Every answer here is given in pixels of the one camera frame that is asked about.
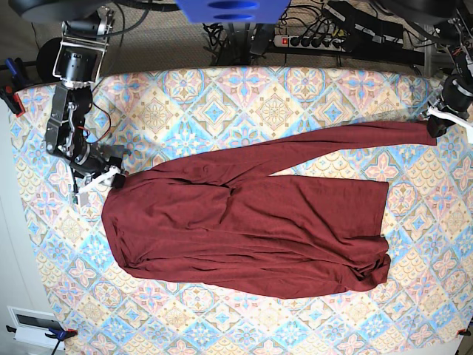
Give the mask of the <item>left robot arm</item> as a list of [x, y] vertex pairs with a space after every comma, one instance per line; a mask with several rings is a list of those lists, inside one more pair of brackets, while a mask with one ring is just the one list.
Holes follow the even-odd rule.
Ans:
[[472, 16], [458, 12], [454, 18], [435, 25], [435, 30], [449, 41], [444, 47], [453, 61], [454, 72], [423, 113], [428, 119], [427, 130], [431, 137], [439, 138], [457, 124], [466, 130], [467, 141], [472, 143], [472, 124], [468, 122], [468, 108], [472, 105]]

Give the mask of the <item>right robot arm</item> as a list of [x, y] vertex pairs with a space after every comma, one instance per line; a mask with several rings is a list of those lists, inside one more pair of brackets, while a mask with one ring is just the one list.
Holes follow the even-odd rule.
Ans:
[[44, 136], [48, 154], [62, 159], [86, 192], [98, 184], [121, 188], [126, 179], [123, 146], [101, 146], [86, 137], [86, 114], [92, 109], [92, 85], [109, 46], [114, 11], [108, 7], [92, 15], [62, 24], [62, 36], [52, 75], [59, 80]]

